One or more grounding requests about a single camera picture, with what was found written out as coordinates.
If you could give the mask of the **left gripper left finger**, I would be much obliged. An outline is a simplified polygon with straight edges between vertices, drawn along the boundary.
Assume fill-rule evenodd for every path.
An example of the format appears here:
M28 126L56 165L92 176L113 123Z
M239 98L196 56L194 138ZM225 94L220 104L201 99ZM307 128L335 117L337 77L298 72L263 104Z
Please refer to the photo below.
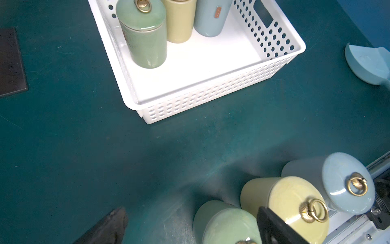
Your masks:
M128 221L124 207L113 209L74 241L74 244L121 244Z

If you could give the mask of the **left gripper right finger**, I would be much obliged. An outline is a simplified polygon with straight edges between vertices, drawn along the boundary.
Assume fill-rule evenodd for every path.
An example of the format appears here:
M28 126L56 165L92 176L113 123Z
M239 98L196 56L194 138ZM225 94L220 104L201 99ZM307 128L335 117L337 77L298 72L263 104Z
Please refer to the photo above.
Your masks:
M308 244L268 207L259 208L257 224L263 244Z

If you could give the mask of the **yellow canister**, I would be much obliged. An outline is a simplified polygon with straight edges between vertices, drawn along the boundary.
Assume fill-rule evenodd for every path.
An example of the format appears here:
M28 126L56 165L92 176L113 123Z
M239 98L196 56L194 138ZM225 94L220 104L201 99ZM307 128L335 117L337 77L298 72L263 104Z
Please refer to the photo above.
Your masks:
M257 216L261 206L277 214L310 244L322 244L329 231L329 210L317 188L303 178L286 176L248 181L241 208Z
M167 12L168 41L171 43L188 41L193 33L197 1L164 0L162 3Z

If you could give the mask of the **white perforated plastic basket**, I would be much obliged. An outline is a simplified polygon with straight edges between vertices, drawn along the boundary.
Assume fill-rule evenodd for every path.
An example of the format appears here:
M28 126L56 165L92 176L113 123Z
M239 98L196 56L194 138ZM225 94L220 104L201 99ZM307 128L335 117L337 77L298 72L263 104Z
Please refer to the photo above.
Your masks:
M116 1L89 5L124 104L148 124L269 79L306 49L276 1L233 1L218 36L193 31L145 69L131 58Z

